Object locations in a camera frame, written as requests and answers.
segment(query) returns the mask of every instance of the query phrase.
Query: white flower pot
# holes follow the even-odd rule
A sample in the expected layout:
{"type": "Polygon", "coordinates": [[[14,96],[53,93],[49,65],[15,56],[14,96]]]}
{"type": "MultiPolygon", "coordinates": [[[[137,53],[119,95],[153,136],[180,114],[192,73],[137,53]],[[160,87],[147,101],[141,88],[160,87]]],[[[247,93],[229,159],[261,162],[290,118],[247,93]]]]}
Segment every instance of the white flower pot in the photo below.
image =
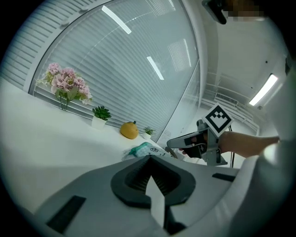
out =
{"type": "Polygon", "coordinates": [[[93,119],[92,119],[92,127],[96,128],[98,130],[102,130],[105,123],[106,123],[105,120],[97,118],[96,116],[94,116],[93,119]]]}
{"type": "Polygon", "coordinates": [[[143,138],[146,140],[149,140],[151,138],[151,135],[147,134],[147,133],[143,133],[142,134],[143,138]]]}

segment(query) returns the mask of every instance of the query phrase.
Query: white table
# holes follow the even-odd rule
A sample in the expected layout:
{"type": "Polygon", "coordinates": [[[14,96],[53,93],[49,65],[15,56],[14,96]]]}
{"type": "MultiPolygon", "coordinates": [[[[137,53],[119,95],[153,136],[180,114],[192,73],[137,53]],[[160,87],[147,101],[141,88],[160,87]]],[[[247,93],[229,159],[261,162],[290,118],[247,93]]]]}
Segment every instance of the white table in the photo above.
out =
{"type": "Polygon", "coordinates": [[[34,213],[81,174],[120,162],[123,151],[150,142],[62,111],[12,84],[1,85],[1,174],[13,200],[34,213]]]}

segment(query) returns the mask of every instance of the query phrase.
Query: dark vent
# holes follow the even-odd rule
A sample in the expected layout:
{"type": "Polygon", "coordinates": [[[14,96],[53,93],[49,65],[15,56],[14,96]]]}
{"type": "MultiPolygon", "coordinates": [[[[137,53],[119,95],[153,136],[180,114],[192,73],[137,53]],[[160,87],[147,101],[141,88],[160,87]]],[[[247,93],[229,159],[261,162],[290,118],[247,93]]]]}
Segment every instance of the dark vent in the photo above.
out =
{"type": "Polygon", "coordinates": [[[165,196],[180,184],[180,176],[154,159],[149,159],[126,176],[126,184],[136,190],[146,193],[150,177],[165,196]]]}
{"type": "Polygon", "coordinates": [[[85,200],[86,198],[73,196],[46,225],[62,234],[85,200]]]}
{"type": "Polygon", "coordinates": [[[228,102],[230,104],[233,104],[235,106],[238,104],[238,101],[237,100],[234,100],[234,99],[232,99],[232,98],[230,98],[230,97],[228,97],[226,95],[223,95],[223,94],[217,93],[216,94],[216,98],[221,99],[221,100],[224,100],[224,101],[226,101],[226,102],[228,102]]]}
{"type": "Polygon", "coordinates": [[[195,179],[188,171],[146,156],[113,176],[112,191],[128,206],[150,208],[151,199],[145,193],[151,176],[165,196],[166,206],[186,202],[195,188],[195,179]]]}
{"type": "Polygon", "coordinates": [[[212,177],[220,179],[220,180],[229,181],[229,182],[233,182],[235,179],[235,176],[233,176],[233,175],[225,175],[225,174],[220,174],[220,173],[215,173],[212,175],[212,177]]]}

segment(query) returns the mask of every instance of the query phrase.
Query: gray vent grille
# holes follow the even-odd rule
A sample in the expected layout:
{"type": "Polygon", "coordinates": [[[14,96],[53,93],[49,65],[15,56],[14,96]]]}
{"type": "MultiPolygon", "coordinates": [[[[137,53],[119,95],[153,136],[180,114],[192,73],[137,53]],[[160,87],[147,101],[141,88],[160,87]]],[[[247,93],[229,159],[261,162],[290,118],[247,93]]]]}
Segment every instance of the gray vent grille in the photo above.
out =
{"type": "Polygon", "coordinates": [[[234,100],[234,99],[232,99],[232,98],[230,98],[230,97],[228,97],[226,95],[219,94],[219,93],[216,94],[215,99],[222,100],[222,101],[224,101],[226,103],[229,103],[229,104],[232,104],[234,106],[237,106],[237,104],[238,104],[237,100],[234,100]]]}

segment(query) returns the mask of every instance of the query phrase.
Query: fluorescent light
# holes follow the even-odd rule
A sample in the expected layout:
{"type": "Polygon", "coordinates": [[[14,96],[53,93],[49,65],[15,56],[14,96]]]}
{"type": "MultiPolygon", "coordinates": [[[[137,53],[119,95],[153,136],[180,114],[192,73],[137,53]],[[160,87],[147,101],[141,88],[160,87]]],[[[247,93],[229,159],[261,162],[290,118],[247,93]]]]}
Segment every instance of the fluorescent light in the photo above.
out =
{"type": "Polygon", "coordinates": [[[156,66],[155,62],[153,59],[149,56],[147,57],[148,61],[150,62],[151,66],[153,67],[154,71],[158,75],[159,79],[164,80],[163,76],[161,75],[161,72],[159,71],[158,67],[156,66]]]}
{"type": "Polygon", "coordinates": [[[176,10],[176,8],[175,8],[175,6],[174,6],[174,4],[173,4],[173,2],[172,2],[172,0],[168,0],[169,2],[170,2],[170,4],[172,5],[172,8],[174,9],[174,11],[176,10]]]}
{"type": "Polygon", "coordinates": [[[189,66],[191,67],[191,61],[190,61],[190,56],[189,56],[189,50],[188,50],[188,46],[187,46],[187,42],[185,39],[184,40],[184,44],[185,44],[185,47],[186,47],[186,51],[187,51],[187,57],[188,57],[188,60],[189,60],[189,66]]]}
{"type": "Polygon", "coordinates": [[[277,80],[278,78],[274,74],[271,74],[267,82],[265,83],[265,85],[262,87],[262,89],[250,101],[250,105],[252,106],[256,105],[263,98],[263,96],[265,96],[265,94],[272,88],[272,86],[274,85],[274,83],[276,83],[277,80]]]}
{"type": "Polygon", "coordinates": [[[121,28],[123,28],[123,30],[126,33],[131,33],[130,28],[113,11],[111,11],[106,6],[102,7],[102,11],[105,12],[108,16],[110,16],[121,28]]]}

